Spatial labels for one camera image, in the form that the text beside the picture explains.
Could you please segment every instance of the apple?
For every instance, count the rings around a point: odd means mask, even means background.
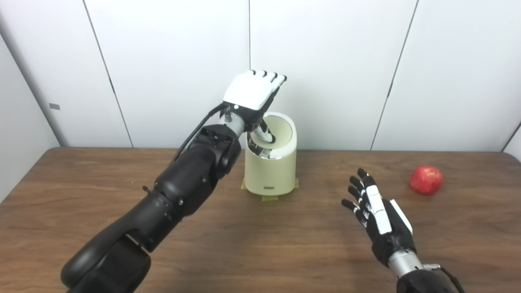
[[[432,166],[422,165],[417,167],[411,175],[411,187],[414,191],[432,196],[438,191],[443,182],[441,172]]]

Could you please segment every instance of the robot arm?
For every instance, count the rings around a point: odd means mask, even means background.
[[[363,169],[358,179],[351,176],[348,191],[357,203],[347,199],[342,205],[350,209],[365,227],[371,239],[376,259],[391,269],[398,283],[397,293],[453,293],[449,284],[433,270],[443,270],[437,264],[422,264],[413,241],[413,229],[394,200],[382,198],[375,180]],[[460,293],[463,288],[448,274]]]
[[[239,136],[255,131],[267,142],[275,141],[262,117],[285,80],[285,76],[265,71],[236,77],[223,104],[205,118],[220,111],[220,122],[202,127],[203,120],[157,177],[154,188],[143,187],[145,198],[65,264],[61,280],[68,292],[134,292],[150,269],[148,253],[185,216],[195,213],[230,172],[241,152]]]

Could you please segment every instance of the wire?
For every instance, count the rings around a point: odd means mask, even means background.
[[[447,271],[446,268],[444,268],[443,266],[440,266],[440,270],[442,272],[445,273],[445,275],[447,275],[447,277],[449,277],[449,279],[451,280],[451,282],[454,284],[454,287],[456,287],[456,289],[460,292],[460,293],[465,293],[465,290],[463,290],[463,287],[461,286],[460,284],[460,281],[454,277],[449,271]]]
[[[201,128],[203,128],[203,125],[208,121],[208,119],[210,119],[210,117],[214,116],[215,113],[217,113],[223,109],[226,109],[227,107],[228,107],[228,105],[226,105],[226,104],[219,104],[217,107],[213,108],[210,112],[208,112],[208,115],[206,115],[206,117],[203,118],[203,120],[199,123],[199,125],[197,125],[197,127],[194,129],[194,131],[192,131],[192,133],[183,142],[181,147],[179,147],[179,149],[177,150],[177,153],[173,156],[173,159],[170,162],[170,164],[172,164],[174,161],[176,161],[179,158],[179,156],[181,155],[181,152],[184,150],[184,148],[186,148],[188,143],[201,130]]]

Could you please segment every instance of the white wall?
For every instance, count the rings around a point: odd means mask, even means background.
[[[136,147],[177,147],[251,64],[289,77],[270,110],[300,149],[500,151],[521,2],[420,0],[387,99],[415,4],[85,0],[116,94],[80,0],[0,0],[0,30],[64,145],[128,147],[126,121]]]
[[[135,147],[178,147],[249,60],[248,0],[86,0]]]
[[[271,111],[300,149],[369,150],[415,0],[251,0],[251,62],[288,76]]]
[[[521,130],[516,131],[516,134],[506,146],[505,153],[511,154],[521,161]]]
[[[373,149],[501,151],[521,120],[520,15],[420,0]]]
[[[131,145],[82,1],[0,0],[0,29],[63,145]]]
[[[59,146],[1,36],[0,103],[1,202],[45,151]]]

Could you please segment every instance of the cylindrical container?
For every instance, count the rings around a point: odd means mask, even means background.
[[[279,196],[295,188],[296,128],[293,120],[281,113],[268,112],[264,121],[275,142],[247,133],[244,184],[251,193]]]

